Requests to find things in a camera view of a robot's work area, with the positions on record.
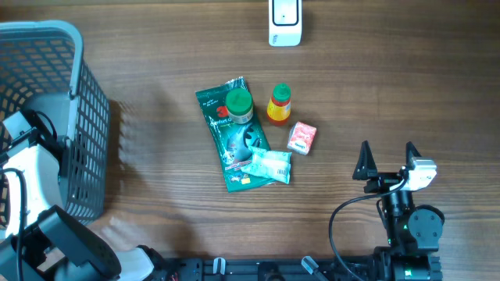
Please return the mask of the green 3M gloves packet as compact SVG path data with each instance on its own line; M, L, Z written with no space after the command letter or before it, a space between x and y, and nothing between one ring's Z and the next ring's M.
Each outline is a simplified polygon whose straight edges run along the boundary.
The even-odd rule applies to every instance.
M240 106L239 113L235 116L230 113L226 100L227 95L234 90L249 91L244 77L195 93L216 145L223 178L230 193L274 182L242 171L252 160L251 147L269 150L270 145L252 106Z

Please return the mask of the green lid jar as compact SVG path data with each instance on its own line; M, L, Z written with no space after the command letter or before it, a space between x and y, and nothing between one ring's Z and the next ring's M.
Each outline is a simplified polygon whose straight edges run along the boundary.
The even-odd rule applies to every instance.
M248 123L253 117L253 98L244 88L235 88L228 92L225 104L231 120L237 124Z

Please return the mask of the small red white box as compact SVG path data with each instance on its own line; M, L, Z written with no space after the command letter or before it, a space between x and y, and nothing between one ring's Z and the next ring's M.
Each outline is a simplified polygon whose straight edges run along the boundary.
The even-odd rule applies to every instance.
M298 121L291 129L287 148L301 155L307 155L313 145L317 128Z

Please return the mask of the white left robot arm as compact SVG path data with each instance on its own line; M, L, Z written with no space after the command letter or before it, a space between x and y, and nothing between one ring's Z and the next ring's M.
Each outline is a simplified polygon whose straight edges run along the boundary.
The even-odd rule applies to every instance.
M10 220L1 244L7 280L159 280L162 259L146 246L114 252L83 222L103 206L107 149L77 137L69 151L38 130L14 140L2 173Z

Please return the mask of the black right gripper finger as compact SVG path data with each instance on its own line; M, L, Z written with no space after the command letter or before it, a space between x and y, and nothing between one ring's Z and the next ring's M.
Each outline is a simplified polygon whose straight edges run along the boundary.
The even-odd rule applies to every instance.
M405 159L406 165L411 168L416 167L416 160L420 160L421 154L416 149L412 141L409 141L405 145Z
M378 177L376 163L370 144L367 140L363 141L360 148L359 160L352 174L354 180L371 180Z

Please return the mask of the red yellow sauce bottle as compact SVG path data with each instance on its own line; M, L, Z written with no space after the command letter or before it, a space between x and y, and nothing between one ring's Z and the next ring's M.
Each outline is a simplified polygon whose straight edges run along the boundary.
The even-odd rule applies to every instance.
M283 126L291 114L291 89L287 84L278 84L271 95L266 114L274 126Z

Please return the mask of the light green tissue packet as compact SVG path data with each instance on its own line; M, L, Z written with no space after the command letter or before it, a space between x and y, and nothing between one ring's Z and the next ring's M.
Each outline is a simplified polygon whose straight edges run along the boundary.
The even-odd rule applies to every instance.
M276 180L285 184L291 178L291 153L270 151L264 148L250 147L251 162L242 167L244 173L252 176Z

